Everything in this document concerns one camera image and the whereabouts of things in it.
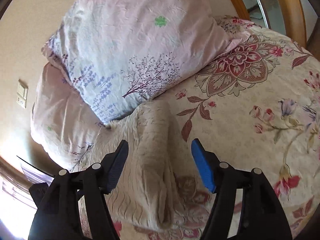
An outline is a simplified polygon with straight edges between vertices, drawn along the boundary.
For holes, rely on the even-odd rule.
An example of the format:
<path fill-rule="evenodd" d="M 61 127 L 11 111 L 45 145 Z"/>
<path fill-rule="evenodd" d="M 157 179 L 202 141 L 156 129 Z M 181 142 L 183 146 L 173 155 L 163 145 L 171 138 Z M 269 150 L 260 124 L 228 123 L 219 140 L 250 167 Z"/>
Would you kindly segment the beige cable-knit sweater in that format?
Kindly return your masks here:
<path fill-rule="evenodd" d="M 202 222 L 192 199 L 196 179 L 165 101 L 149 101 L 99 132 L 76 171 L 100 162 L 122 140 L 129 154 L 116 188 L 105 196 L 112 218 L 144 229 L 153 238 L 196 238 Z"/>

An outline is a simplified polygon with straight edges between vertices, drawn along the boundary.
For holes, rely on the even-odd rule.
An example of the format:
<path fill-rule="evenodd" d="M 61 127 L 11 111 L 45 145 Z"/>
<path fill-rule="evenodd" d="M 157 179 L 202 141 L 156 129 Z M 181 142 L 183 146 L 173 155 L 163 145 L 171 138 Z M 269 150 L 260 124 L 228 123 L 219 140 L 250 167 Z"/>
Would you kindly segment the pink pillow with green clovers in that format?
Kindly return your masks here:
<path fill-rule="evenodd" d="M 94 145 L 104 125 L 63 77 L 46 64 L 31 111 L 31 137 L 49 157 L 71 170 Z"/>

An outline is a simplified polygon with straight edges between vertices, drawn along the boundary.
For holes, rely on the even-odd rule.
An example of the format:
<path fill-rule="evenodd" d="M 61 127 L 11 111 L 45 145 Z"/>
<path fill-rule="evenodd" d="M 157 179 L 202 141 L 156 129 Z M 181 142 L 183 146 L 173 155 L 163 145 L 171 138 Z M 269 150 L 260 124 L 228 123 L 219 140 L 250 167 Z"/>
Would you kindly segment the white pink pillow tree print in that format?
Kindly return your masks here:
<path fill-rule="evenodd" d="M 76 0 L 42 53 L 108 123 L 248 38 L 221 28 L 209 0 Z"/>

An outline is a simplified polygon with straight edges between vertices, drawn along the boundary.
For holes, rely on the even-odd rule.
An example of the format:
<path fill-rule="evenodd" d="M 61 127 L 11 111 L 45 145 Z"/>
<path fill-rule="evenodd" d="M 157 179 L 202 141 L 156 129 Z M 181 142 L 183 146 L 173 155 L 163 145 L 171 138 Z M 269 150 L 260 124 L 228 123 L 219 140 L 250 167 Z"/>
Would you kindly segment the wooden curved headboard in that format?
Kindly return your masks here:
<path fill-rule="evenodd" d="M 285 34 L 319 58 L 319 0 L 231 0 L 237 15 Z"/>

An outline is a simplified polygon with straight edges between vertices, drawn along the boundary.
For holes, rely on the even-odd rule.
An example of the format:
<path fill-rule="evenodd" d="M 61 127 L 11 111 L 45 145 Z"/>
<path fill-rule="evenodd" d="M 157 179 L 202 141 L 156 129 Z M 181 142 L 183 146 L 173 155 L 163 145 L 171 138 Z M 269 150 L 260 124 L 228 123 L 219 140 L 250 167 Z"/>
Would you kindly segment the glass wardrobe door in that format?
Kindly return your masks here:
<path fill-rule="evenodd" d="M 242 0 L 255 24 L 285 35 L 285 23 L 278 0 Z"/>

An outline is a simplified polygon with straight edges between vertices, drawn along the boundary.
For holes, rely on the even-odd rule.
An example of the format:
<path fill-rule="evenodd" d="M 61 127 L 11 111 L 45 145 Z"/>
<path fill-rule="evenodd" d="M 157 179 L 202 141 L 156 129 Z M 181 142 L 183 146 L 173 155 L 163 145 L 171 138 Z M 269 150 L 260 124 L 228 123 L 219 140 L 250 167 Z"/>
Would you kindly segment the beige wall power socket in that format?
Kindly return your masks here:
<path fill-rule="evenodd" d="M 17 95 L 17 100 L 16 102 L 23 108 L 23 109 L 26 109 L 26 105 L 27 105 L 27 102 L 25 100 L 24 97 L 21 97 L 20 95 Z"/>

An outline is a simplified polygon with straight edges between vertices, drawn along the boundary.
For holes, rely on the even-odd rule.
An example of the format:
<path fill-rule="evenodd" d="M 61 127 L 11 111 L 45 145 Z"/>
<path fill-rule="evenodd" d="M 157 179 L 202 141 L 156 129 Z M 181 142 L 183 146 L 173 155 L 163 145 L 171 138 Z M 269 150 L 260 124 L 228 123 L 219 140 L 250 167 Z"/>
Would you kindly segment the beige wall switch plate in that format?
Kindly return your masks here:
<path fill-rule="evenodd" d="M 20 79 L 18 80 L 17 93 L 25 100 L 27 99 L 28 86 Z"/>

